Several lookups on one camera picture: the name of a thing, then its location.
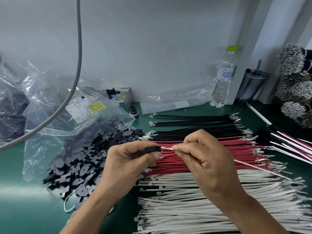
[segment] white label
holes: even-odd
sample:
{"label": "white label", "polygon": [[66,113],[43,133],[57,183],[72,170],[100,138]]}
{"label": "white label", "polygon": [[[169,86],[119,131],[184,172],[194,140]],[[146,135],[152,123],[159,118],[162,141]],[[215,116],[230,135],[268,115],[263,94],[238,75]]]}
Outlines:
{"label": "white label", "polygon": [[88,107],[90,104],[91,102],[87,97],[81,96],[70,101],[65,109],[71,114],[76,123],[79,124],[95,115]]}
{"label": "white label", "polygon": [[186,100],[177,101],[177,102],[174,102],[174,104],[176,105],[176,109],[188,108],[190,106],[190,104]]}
{"label": "white label", "polygon": [[233,69],[234,67],[227,68],[227,67],[217,66],[216,79],[222,80],[222,81],[229,81],[232,76]]}

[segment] small box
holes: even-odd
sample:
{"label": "small box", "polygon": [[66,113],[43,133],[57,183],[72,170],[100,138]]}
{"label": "small box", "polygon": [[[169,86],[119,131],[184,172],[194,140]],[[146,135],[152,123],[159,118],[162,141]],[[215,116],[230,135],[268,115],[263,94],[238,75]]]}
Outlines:
{"label": "small box", "polygon": [[120,94],[112,95],[111,101],[115,102],[117,105],[119,105],[126,112],[129,112],[130,104],[132,102],[130,87],[119,88],[119,89],[115,89],[115,90],[119,91]]}

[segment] green bottle cap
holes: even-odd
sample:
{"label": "green bottle cap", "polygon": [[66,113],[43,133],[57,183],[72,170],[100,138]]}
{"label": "green bottle cap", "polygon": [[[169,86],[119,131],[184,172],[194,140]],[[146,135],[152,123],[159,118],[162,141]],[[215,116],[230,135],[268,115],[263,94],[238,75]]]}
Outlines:
{"label": "green bottle cap", "polygon": [[238,49],[237,45],[231,45],[227,47],[227,52],[236,52]]}

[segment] green work surface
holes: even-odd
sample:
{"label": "green work surface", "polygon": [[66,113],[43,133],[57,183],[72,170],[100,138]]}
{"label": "green work surface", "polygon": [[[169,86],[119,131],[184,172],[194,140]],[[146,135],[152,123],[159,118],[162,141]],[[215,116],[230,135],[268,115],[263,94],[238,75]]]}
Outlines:
{"label": "green work surface", "polygon": [[[290,119],[283,115],[275,115],[268,110],[267,106],[258,102],[252,104],[263,113],[271,122],[286,130],[294,136],[307,138],[311,130],[301,130]],[[226,105],[222,108],[211,107],[209,104],[186,109],[178,109],[160,114],[177,115],[224,115],[239,112],[242,124],[252,130],[257,130],[265,123],[256,116],[249,108]],[[142,128],[144,132],[150,130],[172,130],[174,127],[149,127],[152,121],[149,115],[141,115],[136,119],[133,126]],[[46,191],[40,180],[26,182],[22,179],[24,144],[5,151],[0,154],[0,233],[44,233],[55,234],[60,232],[71,214],[63,210],[64,202],[53,194]],[[305,191],[312,194],[312,173],[310,166],[301,161],[292,159],[285,155],[276,154],[274,160],[288,162],[286,171],[292,172],[290,177],[303,177],[309,186]],[[138,214],[140,206],[138,197],[149,196],[150,194],[140,193],[138,187],[124,197],[116,206],[116,209],[106,219],[101,233],[105,234],[130,234],[135,232],[136,223],[134,217]],[[67,209],[74,204],[74,198],[69,199]]]}

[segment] water bottle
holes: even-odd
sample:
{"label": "water bottle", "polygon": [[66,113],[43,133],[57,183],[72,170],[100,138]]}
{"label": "water bottle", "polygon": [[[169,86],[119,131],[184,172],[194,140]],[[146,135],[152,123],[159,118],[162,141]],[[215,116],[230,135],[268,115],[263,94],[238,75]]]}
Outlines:
{"label": "water bottle", "polygon": [[237,46],[228,46],[223,63],[216,69],[216,86],[211,94],[210,105],[220,108],[224,106],[230,88],[230,81],[236,62]]}

